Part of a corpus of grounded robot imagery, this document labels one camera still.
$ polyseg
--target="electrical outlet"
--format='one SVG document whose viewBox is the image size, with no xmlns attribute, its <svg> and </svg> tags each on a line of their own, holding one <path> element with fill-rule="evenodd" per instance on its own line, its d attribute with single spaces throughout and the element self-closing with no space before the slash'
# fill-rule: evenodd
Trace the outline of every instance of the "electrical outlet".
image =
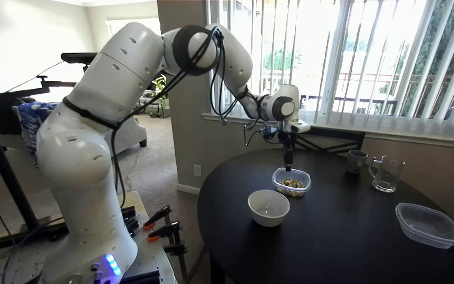
<svg viewBox="0 0 454 284">
<path fill-rule="evenodd" d="M 200 165 L 194 165 L 194 175 L 195 176 L 202 176 L 201 166 Z"/>
</svg>

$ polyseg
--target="black table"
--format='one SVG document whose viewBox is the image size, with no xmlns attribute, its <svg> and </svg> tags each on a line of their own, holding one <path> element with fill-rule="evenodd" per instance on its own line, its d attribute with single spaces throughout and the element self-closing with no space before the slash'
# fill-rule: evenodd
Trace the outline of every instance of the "black table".
<svg viewBox="0 0 454 284">
<path fill-rule="evenodd" d="M 281 149 L 253 151 L 219 165 L 202 185 L 199 228 L 211 253 L 212 283 L 226 273 L 237 283 L 452 283 L 454 247 L 420 244 L 405 236 L 400 202 L 442 211 L 400 181 L 394 194 L 374 189 L 364 168 L 346 174 L 346 158 L 296 150 L 293 167 L 309 173 L 311 189 L 290 200 L 276 228 L 255 223 L 248 196 L 274 189 Z"/>
</svg>

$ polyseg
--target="window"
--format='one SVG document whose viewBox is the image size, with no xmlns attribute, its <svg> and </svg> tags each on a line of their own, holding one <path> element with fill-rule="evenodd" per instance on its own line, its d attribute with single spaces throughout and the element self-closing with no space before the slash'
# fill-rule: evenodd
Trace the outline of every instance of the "window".
<svg viewBox="0 0 454 284">
<path fill-rule="evenodd" d="M 454 0 L 208 4 L 251 52 L 250 90 L 297 86 L 309 124 L 454 138 Z"/>
<path fill-rule="evenodd" d="M 106 25 L 110 31 L 110 35 L 113 36 L 119 30 L 121 30 L 128 23 L 140 23 L 151 29 L 155 34 L 161 34 L 160 32 L 160 21 L 159 18 L 146 18 L 146 19 L 129 19 L 129 20 L 108 20 Z"/>
</svg>

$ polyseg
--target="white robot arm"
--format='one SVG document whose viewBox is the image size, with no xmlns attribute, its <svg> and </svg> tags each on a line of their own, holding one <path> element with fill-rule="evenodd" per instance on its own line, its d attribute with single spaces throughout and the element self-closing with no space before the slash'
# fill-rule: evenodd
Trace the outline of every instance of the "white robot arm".
<svg viewBox="0 0 454 284">
<path fill-rule="evenodd" d="M 217 29 L 223 35 L 223 49 L 218 41 L 221 37 L 205 42 Z M 203 43 L 207 50 L 190 65 Z M 201 75 L 219 62 L 220 76 L 251 118 L 278 121 L 278 130 L 284 134 L 310 128 L 299 120 L 295 86 L 281 86 L 273 96 L 247 91 L 251 58 L 224 27 L 186 26 L 158 36 L 144 25 L 126 25 L 98 53 L 81 81 L 38 131 L 38 164 L 69 230 L 45 261 L 44 284 L 120 282 L 136 257 L 137 245 L 121 217 L 110 150 L 103 135 L 132 113 L 157 74 L 176 75 L 187 69 L 188 75 Z M 285 143 L 284 149 L 292 148 Z"/>
</svg>

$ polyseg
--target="beige carpet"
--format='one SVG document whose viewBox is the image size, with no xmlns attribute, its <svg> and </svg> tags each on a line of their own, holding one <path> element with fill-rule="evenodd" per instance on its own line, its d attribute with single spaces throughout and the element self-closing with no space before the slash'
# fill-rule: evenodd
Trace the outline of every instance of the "beige carpet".
<svg viewBox="0 0 454 284">
<path fill-rule="evenodd" d="M 187 268 L 190 270 L 199 255 L 203 241 L 197 224 L 197 196 L 176 190 L 178 180 L 171 118 L 150 118 L 147 115 L 137 118 L 140 124 L 146 127 L 148 141 L 145 148 L 135 145 L 118 155 L 126 190 L 139 193 L 149 214 L 156 212 L 163 205 L 171 205 L 173 209 L 171 219 L 181 221 L 183 226 L 181 235 L 189 248 L 185 259 Z M 6 154 L 36 216 L 59 214 L 57 203 L 45 184 L 41 172 L 33 166 L 29 153 L 10 149 Z M 1 177 L 0 212 L 11 228 L 19 228 L 23 223 Z M 4 228 L 0 224 L 0 232 L 3 231 Z M 181 281 L 182 275 L 177 257 L 169 257 L 169 260 L 176 278 Z M 197 282 L 194 279 L 193 283 L 202 283 L 202 280 Z"/>
</svg>

